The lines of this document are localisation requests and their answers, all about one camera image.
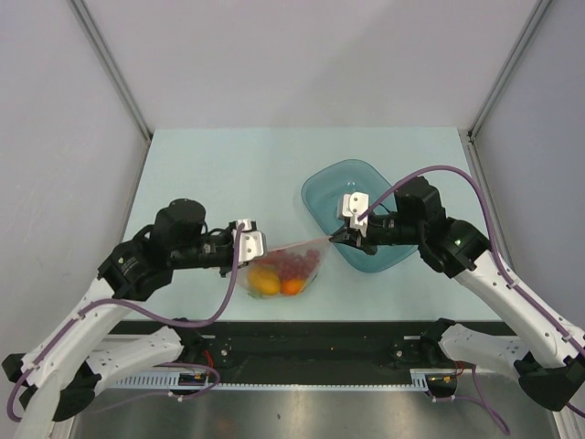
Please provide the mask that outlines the yellow toy lemon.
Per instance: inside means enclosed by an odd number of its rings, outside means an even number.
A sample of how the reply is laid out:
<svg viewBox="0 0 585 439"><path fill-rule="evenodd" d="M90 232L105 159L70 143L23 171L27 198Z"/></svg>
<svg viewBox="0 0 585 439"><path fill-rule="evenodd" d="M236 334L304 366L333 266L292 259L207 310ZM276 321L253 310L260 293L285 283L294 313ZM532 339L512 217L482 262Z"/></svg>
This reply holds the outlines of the yellow toy lemon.
<svg viewBox="0 0 585 439"><path fill-rule="evenodd" d="M250 289L262 295L276 295L281 290L277 273L261 267L251 268L247 275Z"/></svg>

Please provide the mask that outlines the clear pink zip top bag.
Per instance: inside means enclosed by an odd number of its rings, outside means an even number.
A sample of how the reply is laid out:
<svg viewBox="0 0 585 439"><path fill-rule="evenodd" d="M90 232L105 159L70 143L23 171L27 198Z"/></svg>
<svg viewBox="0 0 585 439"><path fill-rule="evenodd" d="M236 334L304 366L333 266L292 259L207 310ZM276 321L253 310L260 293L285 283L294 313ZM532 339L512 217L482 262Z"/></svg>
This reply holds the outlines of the clear pink zip top bag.
<svg viewBox="0 0 585 439"><path fill-rule="evenodd" d="M260 299L300 295L315 280L330 246L324 236L269 250L239 268L237 285Z"/></svg>

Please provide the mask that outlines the purple toy grapes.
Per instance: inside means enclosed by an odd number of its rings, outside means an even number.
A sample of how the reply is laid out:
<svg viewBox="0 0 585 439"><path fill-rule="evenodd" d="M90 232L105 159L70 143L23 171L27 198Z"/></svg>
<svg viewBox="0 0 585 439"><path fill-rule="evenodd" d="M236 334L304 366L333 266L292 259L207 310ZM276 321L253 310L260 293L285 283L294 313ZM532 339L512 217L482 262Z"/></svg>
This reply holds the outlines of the purple toy grapes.
<svg viewBox="0 0 585 439"><path fill-rule="evenodd" d="M271 267L281 280L308 279L317 269L321 253L317 250L271 252L261 262Z"/></svg>

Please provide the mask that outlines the green orange toy mango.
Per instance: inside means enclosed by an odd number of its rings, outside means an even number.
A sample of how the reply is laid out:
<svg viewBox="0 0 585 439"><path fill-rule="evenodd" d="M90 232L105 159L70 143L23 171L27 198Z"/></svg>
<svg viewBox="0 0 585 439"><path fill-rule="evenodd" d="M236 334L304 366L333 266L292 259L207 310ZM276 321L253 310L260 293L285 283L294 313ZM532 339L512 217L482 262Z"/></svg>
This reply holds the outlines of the green orange toy mango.
<svg viewBox="0 0 585 439"><path fill-rule="evenodd" d="M289 279L281 281L281 290L276 295L295 296L300 294L304 289L304 281L299 279Z"/></svg>

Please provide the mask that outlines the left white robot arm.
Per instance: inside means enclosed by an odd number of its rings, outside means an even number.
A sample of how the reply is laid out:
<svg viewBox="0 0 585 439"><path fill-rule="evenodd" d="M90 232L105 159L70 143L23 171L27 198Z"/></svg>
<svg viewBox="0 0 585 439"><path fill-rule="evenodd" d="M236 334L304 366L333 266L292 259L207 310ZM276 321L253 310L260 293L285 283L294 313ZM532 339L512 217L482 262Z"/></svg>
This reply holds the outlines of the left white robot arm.
<svg viewBox="0 0 585 439"><path fill-rule="evenodd" d="M6 404L8 417L37 404L42 391L51 400L42 404L53 422L68 420L83 411L108 380L177 360L189 366L202 354L202 344L184 332L215 323L233 296L238 271L267 253L264 234L252 219L232 221L224 229L209 229L206 210L197 201L180 198L160 209L154 222L130 240L119 243L100 265L86 294L65 320L36 349L10 354L2 362L14 382ZM143 304L168 286L179 270L217 269L229 278L218 310L206 319L169 318L148 311ZM162 324L146 339L128 347L127 356L92 351L130 312Z"/></svg>

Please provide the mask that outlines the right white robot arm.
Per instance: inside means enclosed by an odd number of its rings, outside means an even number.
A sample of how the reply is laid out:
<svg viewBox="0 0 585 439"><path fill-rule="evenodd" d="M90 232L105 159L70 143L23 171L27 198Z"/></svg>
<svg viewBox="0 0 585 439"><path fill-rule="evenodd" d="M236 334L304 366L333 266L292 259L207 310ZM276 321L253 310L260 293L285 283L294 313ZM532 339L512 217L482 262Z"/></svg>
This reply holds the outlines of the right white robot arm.
<svg viewBox="0 0 585 439"><path fill-rule="evenodd" d="M396 210L378 215L368 194L344 194L338 208L343 224L330 240L368 255L380 246L416 246L433 271L478 296L518 337L491 336L442 318L422 336L423 359L433 367L451 359L472 363L516 381L550 411L569 407L584 383L583 329L522 282L474 225L448 217L438 189L424 177L396 186L392 195Z"/></svg>

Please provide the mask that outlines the teal plastic tray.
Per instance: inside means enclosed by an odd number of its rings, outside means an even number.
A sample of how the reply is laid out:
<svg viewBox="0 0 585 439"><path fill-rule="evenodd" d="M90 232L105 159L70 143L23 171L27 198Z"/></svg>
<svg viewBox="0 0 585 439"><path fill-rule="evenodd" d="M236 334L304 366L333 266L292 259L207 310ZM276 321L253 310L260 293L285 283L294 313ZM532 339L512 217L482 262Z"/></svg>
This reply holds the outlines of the teal plastic tray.
<svg viewBox="0 0 585 439"><path fill-rule="evenodd" d="M332 235L363 213L391 184L369 163L347 159L309 177L302 187L303 204L327 235ZM337 244L346 261L362 273L380 273L404 261L416 251L413 245L380 246L367 255Z"/></svg>

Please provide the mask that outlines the aluminium frame rail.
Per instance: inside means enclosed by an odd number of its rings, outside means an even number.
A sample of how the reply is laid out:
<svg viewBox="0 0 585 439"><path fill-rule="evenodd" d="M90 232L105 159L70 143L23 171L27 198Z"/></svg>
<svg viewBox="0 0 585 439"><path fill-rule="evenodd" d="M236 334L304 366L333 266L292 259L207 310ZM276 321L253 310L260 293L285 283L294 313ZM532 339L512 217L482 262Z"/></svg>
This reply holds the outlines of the aluminium frame rail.
<svg viewBox="0 0 585 439"><path fill-rule="evenodd" d="M468 163L470 173L473 176L476 183L478 184L479 188L482 190L484 198L486 200L490 218L493 222L493 226L495 229L495 240L497 242L499 251L502 254L505 262L510 267L514 267L511 254L509 252L509 248L505 240L504 231L499 221L499 216L494 204L494 199L492 197L492 193L489 188L484 168L480 161L480 156L475 145L475 142L466 130L459 130L458 134L462 142L463 151L466 156L466 161Z"/></svg>

